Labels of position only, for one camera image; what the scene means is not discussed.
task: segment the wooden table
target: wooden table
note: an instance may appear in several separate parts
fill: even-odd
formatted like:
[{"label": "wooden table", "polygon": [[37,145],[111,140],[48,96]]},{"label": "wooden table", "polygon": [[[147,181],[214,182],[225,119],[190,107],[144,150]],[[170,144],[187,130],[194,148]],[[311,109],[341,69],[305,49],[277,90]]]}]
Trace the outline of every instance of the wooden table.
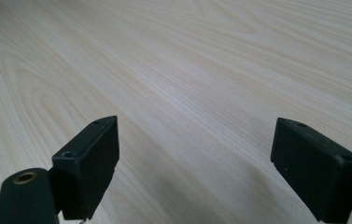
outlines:
[{"label": "wooden table", "polygon": [[0,1],[0,186],[118,115],[92,223],[316,223],[278,117],[352,151],[352,1]]}]

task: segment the black plastic part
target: black plastic part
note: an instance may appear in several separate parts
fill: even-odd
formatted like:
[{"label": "black plastic part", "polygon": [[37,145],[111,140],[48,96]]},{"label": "black plastic part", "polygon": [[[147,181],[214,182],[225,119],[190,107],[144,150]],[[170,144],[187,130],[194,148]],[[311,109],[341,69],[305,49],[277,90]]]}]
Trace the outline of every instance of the black plastic part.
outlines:
[{"label": "black plastic part", "polygon": [[347,222],[352,152],[305,124],[278,119],[271,161],[317,220]]},{"label": "black plastic part", "polygon": [[44,169],[8,177],[0,192],[0,224],[57,224],[49,175]]},{"label": "black plastic part", "polygon": [[92,219],[120,159],[116,116],[89,124],[53,157],[50,178],[65,219]]}]

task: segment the black object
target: black object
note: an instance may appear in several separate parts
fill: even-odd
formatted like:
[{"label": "black object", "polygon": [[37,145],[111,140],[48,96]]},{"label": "black object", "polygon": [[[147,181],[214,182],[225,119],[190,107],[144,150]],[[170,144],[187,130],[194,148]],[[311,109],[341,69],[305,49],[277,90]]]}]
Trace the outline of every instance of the black object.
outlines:
[{"label": "black object", "polygon": [[278,119],[271,161],[317,220],[347,222],[352,152],[305,124]]},{"label": "black object", "polygon": [[53,224],[91,219],[120,158],[116,116],[89,124],[53,157],[47,172],[35,168],[7,178],[0,192],[0,223]]}]

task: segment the screw hole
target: screw hole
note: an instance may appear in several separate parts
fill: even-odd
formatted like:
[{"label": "screw hole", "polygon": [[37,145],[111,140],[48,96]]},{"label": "screw hole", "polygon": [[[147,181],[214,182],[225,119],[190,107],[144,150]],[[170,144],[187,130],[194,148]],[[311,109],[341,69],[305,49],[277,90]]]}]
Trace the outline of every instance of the screw hole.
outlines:
[{"label": "screw hole", "polygon": [[63,153],[63,156],[66,158],[71,158],[74,156],[74,153],[70,151],[66,151],[65,153]]},{"label": "screw hole", "polygon": [[13,179],[16,185],[23,185],[33,181],[36,178],[36,172],[26,172]]},{"label": "screw hole", "polygon": [[343,158],[345,161],[352,161],[352,157],[351,157],[351,156],[342,155],[342,158]]}]

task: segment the wood grain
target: wood grain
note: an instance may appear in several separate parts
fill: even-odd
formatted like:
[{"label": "wood grain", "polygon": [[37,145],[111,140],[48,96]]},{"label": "wood grain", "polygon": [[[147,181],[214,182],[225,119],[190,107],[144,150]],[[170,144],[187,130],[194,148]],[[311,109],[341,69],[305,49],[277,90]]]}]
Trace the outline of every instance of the wood grain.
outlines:
[{"label": "wood grain", "polygon": [[316,223],[278,117],[352,150],[352,1],[0,1],[0,186],[118,115],[92,223]]}]

